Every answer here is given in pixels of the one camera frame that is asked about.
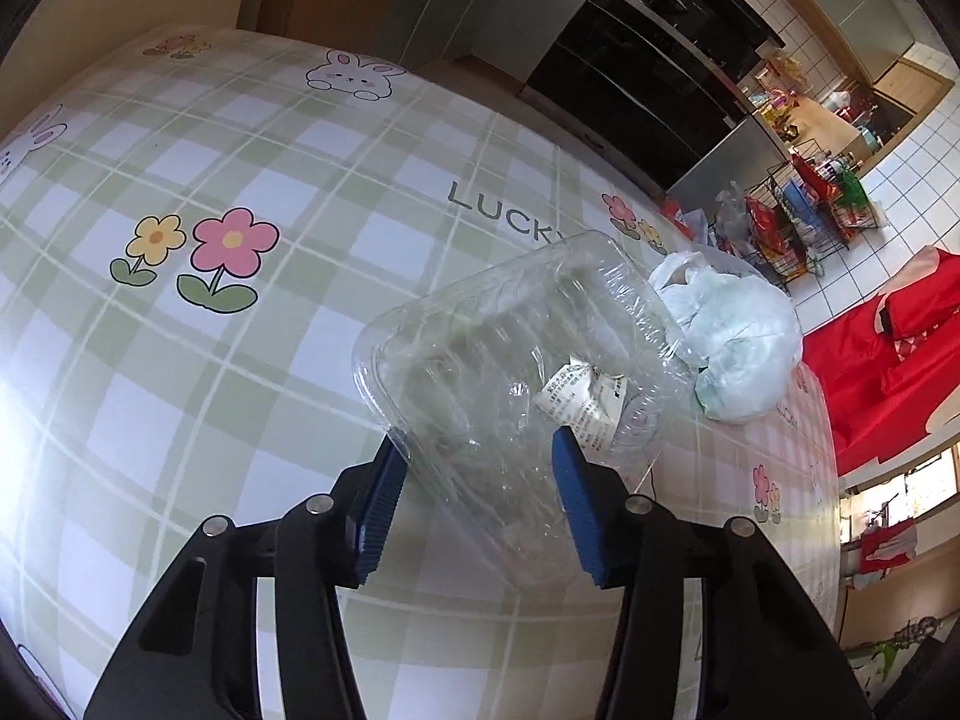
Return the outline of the clear plastic tray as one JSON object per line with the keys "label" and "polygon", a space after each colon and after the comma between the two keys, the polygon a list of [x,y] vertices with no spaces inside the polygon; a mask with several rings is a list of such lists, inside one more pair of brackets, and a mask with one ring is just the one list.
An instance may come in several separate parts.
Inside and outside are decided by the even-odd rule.
{"label": "clear plastic tray", "polygon": [[685,408],[680,330],[646,275],[612,238],[581,232],[387,310],[356,340],[364,403],[518,589],[576,572],[556,429],[638,488]]}

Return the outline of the grey kitchen cabinets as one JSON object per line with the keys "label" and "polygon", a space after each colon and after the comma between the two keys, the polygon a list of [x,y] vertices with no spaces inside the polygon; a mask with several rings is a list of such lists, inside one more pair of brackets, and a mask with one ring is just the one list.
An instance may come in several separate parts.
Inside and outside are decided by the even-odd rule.
{"label": "grey kitchen cabinets", "polygon": [[644,192],[652,197],[672,197],[683,208],[711,208],[716,195],[729,187],[729,182],[752,188],[765,181],[768,172],[786,163],[786,149],[755,109],[736,132],[727,135],[669,190],[658,190],[626,174],[615,154],[592,148],[573,121],[526,88],[532,70],[585,1],[423,0],[400,52],[400,62],[409,68],[425,68],[439,60],[472,57],[493,67],[516,83],[527,104],[581,140]]}

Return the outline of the white crumpled plastic bag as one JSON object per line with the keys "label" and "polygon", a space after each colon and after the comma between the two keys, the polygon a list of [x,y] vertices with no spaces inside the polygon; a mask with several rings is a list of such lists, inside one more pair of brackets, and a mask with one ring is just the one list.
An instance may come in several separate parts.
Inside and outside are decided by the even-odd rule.
{"label": "white crumpled plastic bag", "polygon": [[745,424],[774,410],[802,356],[788,294],[711,247],[665,255],[649,284],[680,328],[704,416]]}

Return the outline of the white plastic shopping bag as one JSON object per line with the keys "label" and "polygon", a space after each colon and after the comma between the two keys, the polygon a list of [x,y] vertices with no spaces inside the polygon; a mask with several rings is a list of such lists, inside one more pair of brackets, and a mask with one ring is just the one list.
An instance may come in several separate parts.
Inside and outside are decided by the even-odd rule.
{"label": "white plastic shopping bag", "polygon": [[716,195],[715,231],[741,257],[754,252],[747,203],[736,181]]}

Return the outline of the red apron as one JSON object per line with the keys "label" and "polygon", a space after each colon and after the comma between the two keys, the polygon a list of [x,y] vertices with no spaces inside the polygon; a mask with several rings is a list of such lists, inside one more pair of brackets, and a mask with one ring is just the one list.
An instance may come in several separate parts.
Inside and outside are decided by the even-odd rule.
{"label": "red apron", "polygon": [[958,325],[958,257],[926,245],[872,298],[805,335],[840,475],[957,421]]}

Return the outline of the checkered bunny tablecloth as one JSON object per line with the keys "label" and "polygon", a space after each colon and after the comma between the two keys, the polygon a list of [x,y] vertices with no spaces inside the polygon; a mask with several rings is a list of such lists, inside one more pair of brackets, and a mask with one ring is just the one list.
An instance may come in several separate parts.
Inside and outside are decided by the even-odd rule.
{"label": "checkered bunny tablecloth", "polygon": [[[2,181],[2,622],[82,718],[130,619],[212,514],[285,514],[381,442],[352,381],[364,325],[394,305],[583,229],[654,268],[686,249],[643,192],[416,75],[361,101],[308,88],[325,47],[168,26],[73,76],[14,127],[65,132]],[[234,314],[189,304],[202,220],[278,231]],[[163,255],[114,280],[135,236]],[[797,372],[743,427],[670,426],[654,491],[679,517],[752,514],[832,624],[836,481],[825,408]],[[381,566],[344,593],[370,718],[592,718],[619,595],[579,574],[519,595],[415,478]]]}

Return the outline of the black built-in oven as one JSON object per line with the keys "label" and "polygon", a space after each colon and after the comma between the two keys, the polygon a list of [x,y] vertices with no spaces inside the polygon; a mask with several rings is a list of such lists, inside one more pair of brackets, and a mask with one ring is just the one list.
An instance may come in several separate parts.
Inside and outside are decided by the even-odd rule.
{"label": "black built-in oven", "polygon": [[669,190],[752,115],[739,83],[782,46],[747,0],[586,0],[526,88]]}

